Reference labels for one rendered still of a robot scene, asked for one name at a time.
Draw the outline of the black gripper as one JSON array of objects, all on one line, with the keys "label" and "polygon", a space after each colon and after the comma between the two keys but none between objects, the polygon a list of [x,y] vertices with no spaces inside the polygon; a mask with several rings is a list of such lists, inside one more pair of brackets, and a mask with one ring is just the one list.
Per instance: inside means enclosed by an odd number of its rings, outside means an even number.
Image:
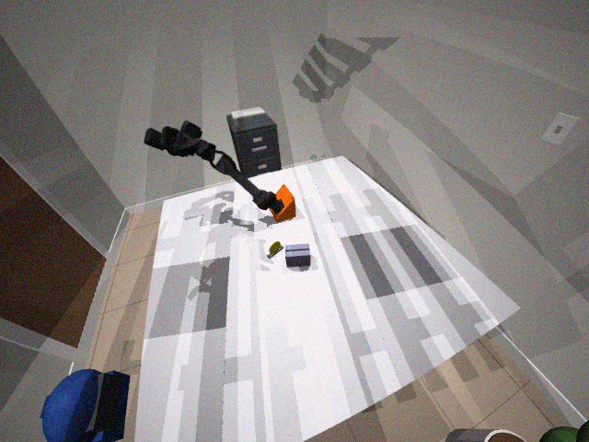
[{"label": "black gripper", "polygon": [[187,133],[181,131],[179,131],[175,138],[176,132],[177,129],[173,129],[169,126],[164,127],[160,144],[173,150],[174,153],[177,153],[180,156],[194,156],[194,153],[196,153],[197,156],[204,160],[209,162],[214,161],[215,144],[207,143],[202,139],[191,138]]}]

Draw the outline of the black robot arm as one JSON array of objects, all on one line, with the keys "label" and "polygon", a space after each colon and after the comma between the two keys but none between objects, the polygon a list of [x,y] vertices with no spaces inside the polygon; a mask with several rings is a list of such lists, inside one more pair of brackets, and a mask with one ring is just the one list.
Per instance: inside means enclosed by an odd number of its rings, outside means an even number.
[{"label": "black robot arm", "polygon": [[[197,139],[201,138],[201,128],[190,121],[184,121],[180,127],[180,131],[187,133],[189,137]],[[144,137],[144,144],[150,145],[156,149],[166,149],[172,156],[179,156],[174,153],[173,150],[166,148],[160,144],[162,133],[153,128],[147,129]],[[213,162],[209,162],[210,165],[221,172],[224,175],[230,176],[233,180],[237,181],[249,194],[252,195],[253,203],[258,206],[259,209],[267,211],[271,208],[277,215],[283,208],[283,200],[277,200],[276,194],[273,192],[266,192],[257,188],[247,177],[245,177],[240,171],[237,170],[236,163],[223,151],[215,150],[216,154],[222,154],[223,156],[218,160],[216,165]]]}]

